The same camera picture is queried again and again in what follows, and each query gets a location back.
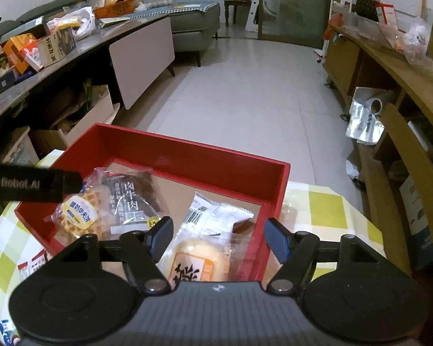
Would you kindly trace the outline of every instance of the orange plastic basket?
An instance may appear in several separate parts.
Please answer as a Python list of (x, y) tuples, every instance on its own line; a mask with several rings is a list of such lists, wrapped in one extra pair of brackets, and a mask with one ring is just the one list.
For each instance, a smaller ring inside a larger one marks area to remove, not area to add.
[(97, 19), (115, 18), (133, 13), (135, 11), (134, 5), (135, 0), (120, 1), (114, 5), (99, 7), (98, 9), (95, 9), (93, 13), (95, 13)]

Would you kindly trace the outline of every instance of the gray gripper base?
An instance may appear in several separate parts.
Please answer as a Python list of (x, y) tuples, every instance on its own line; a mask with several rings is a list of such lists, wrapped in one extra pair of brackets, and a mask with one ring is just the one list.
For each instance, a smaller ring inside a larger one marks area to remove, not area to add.
[[(35, 346), (23, 340), (20, 346)], [(144, 300), (115, 333), (89, 346), (354, 345), (317, 329), (295, 300), (263, 291), (259, 282), (181, 282)], [(391, 345), (417, 346), (414, 340)]]

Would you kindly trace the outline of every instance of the glass door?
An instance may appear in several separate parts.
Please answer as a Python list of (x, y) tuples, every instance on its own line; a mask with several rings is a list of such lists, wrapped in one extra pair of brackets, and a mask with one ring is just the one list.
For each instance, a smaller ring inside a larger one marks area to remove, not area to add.
[(330, 0), (261, 0), (259, 39), (322, 48)]

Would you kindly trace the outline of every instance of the checkered tablecloth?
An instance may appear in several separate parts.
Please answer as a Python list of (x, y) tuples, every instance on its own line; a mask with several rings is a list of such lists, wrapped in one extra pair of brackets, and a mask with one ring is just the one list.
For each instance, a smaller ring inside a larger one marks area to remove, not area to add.
[[(61, 155), (55, 150), (38, 166), (50, 166)], [(20, 283), (17, 265), (29, 261), (42, 250), (42, 245), (17, 219), (19, 203), (8, 204), (0, 216), (0, 320), (8, 320), (8, 299)], [(381, 232), (345, 198), (328, 187), (289, 181), (280, 221), (292, 232), (308, 231), (321, 240), (338, 242), (343, 234), (354, 234), (384, 255)], [(320, 263), (315, 277), (336, 268), (336, 263)], [(271, 253), (263, 283), (266, 284), (280, 265)]]
[[(54, 150), (37, 166), (48, 167), (63, 151)], [(19, 202), (10, 202), (0, 216), (0, 320), (9, 320), (8, 299), (21, 282), (17, 265), (30, 261), (43, 246), (15, 215)]]

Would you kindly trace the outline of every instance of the black circular cover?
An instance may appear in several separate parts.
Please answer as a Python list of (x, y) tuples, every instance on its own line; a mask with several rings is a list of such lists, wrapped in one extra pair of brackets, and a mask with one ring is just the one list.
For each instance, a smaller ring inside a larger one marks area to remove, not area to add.
[(125, 324), (136, 305), (130, 285), (109, 272), (73, 279), (35, 276), (12, 293), (10, 315), (20, 333), (36, 340), (95, 340)]
[(331, 272), (305, 289), (303, 308), (322, 329), (358, 342), (391, 342), (423, 324), (428, 304), (409, 277), (352, 278)]

